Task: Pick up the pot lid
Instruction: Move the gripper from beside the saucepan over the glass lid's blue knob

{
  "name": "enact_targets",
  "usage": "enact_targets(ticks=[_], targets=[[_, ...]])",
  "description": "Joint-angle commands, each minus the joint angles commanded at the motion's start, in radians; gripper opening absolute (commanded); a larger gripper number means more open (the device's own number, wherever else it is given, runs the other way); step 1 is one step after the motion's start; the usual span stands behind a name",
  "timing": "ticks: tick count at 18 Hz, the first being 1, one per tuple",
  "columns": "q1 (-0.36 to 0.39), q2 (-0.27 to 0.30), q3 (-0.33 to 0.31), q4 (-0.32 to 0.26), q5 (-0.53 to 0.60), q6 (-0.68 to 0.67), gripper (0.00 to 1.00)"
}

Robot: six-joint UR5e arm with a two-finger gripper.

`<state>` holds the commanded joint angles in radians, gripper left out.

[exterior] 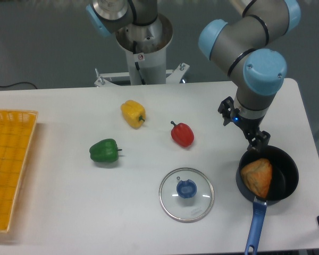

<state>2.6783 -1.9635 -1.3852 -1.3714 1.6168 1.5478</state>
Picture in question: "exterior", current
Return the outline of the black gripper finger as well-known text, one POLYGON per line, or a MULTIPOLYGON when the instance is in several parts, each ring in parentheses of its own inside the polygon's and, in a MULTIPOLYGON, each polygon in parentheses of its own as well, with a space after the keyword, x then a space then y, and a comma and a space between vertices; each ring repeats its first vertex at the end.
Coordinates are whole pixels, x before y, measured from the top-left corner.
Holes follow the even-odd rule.
POLYGON ((268 146, 271 135, 266 131, 257 130, 254 133, 247 134, 248 147, 247 150, 255 150, 260 152, 268 146))
POLYGON ((221 101, 218 112, 223 117, 223 125, 226 126, 230 122, 233 122, 232 118, 234 116, 234 104, 233 99, 231 97, 225 98, 223 101, 221 101))

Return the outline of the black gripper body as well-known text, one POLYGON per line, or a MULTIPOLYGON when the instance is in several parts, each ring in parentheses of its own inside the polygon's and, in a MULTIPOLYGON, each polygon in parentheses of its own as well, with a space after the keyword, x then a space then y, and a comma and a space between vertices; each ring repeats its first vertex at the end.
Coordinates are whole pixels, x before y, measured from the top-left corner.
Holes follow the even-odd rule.
POLYGON ((231 121, 243 131, 244 136, 248 141, 253 141, 254 138, 261 136, 259 126, 263 117, 254 119, 245 118, 240 115, 240 110, 238 108, 233 109, 230 116, 231 121))

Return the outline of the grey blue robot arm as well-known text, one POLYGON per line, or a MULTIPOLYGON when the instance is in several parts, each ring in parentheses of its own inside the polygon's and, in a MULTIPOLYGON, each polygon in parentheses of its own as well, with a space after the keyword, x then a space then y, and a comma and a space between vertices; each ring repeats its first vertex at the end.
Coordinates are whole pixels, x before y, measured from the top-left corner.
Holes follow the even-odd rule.
POLYGON ((221 101, 218 112, 224 125, 242 130, 248 148, 261 151, 270 134, 260 124, 287 74, 284 57, 268 44, 300 22, 297 1, 239 1, 241 20, 210 22, 201 32, 199 49, 237 86, 235 97, 221 101))

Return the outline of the second grey blue robot arm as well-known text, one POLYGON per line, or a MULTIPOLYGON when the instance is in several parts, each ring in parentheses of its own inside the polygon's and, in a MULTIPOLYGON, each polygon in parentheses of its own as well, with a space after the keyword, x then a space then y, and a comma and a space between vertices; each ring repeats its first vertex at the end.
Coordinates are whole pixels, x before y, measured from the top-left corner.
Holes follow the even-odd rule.
POLYGON ((108 37, 130 24, 148 26, 158 16, 157 1, 91 1, 86 6, 91 24, 98 34, 108 37))

